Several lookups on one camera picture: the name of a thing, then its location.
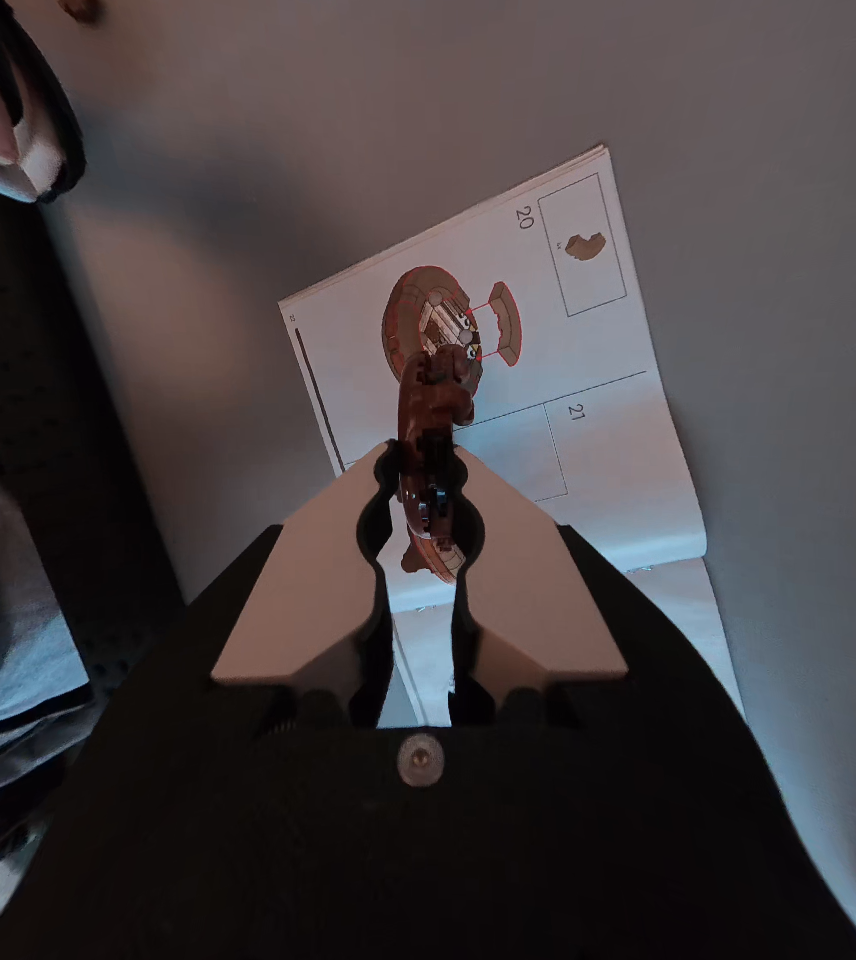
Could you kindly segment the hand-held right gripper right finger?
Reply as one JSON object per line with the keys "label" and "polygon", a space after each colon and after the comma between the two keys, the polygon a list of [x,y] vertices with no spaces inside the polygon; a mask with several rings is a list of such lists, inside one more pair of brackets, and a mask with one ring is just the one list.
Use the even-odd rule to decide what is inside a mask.
{"label": "hand-held right gripper right finger", "polygon": [[452,710],[498,710],[515,690],[616,682],[628,667],[554,520],[455,450]]}

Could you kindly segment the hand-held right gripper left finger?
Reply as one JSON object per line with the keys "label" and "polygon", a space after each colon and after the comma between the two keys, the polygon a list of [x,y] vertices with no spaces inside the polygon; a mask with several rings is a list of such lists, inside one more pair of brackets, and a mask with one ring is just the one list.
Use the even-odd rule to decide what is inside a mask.
{"label": "hand-held right gripper left finger", "polygon": [[211,672],[380,710],[393,672],[386,574],[398,449],[379,443],[282,526]]}

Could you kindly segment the brown brick assembly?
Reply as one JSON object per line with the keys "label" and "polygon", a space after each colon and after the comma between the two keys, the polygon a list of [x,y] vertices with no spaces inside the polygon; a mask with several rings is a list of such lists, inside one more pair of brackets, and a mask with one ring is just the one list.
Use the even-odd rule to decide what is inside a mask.
{"label": "brown brick assembly", "polygon": [[439,548],[455,545],[455,508],[466,469],[455,426],[474,418],[466,349],[446,343],[406,362],[398,402],[399,490],[410,534]]}

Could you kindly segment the open instruction booklet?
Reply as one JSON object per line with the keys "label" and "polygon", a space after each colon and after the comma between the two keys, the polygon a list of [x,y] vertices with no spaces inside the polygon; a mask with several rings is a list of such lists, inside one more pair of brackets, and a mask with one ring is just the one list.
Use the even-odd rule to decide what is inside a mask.
{"label": "open instruction booklet", "polygon": [[744,712],[606,146],[278,307],[336,475],[395,433],[410,354],[463,347],[456,444],[636,582]]}

